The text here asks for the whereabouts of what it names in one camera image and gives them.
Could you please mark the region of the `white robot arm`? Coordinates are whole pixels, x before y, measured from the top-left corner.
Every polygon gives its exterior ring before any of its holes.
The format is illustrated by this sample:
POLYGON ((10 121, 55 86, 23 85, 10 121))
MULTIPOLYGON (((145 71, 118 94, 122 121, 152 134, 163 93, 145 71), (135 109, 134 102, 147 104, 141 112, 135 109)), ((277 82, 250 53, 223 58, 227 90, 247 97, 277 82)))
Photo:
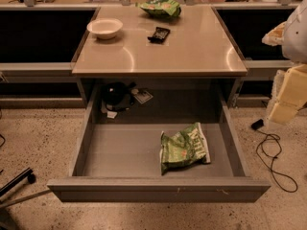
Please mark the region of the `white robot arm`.
POLYGON ((278 70, 266 113, 267 124, 285 125, 307 103, 307 8, 295 11, 262 38, 264 44, 282 46, 282 54, 297 66, 278 70))

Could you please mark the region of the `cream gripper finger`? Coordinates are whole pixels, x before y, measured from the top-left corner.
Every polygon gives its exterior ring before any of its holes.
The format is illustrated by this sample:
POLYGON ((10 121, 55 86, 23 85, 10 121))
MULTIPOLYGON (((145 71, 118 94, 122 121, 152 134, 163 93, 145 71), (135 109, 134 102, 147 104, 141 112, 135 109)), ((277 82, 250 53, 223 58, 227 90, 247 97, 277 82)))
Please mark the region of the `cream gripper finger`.
POLYGON ((270 46, 282 45, 284 41, 284 28, 285 22, 280 23, 278 26, 276 26, 263 36, 262 42, 270 46))
POLYGON ((307 103, 307 65, 278 70, 272 86, 266 122, 285 125, 307 103))

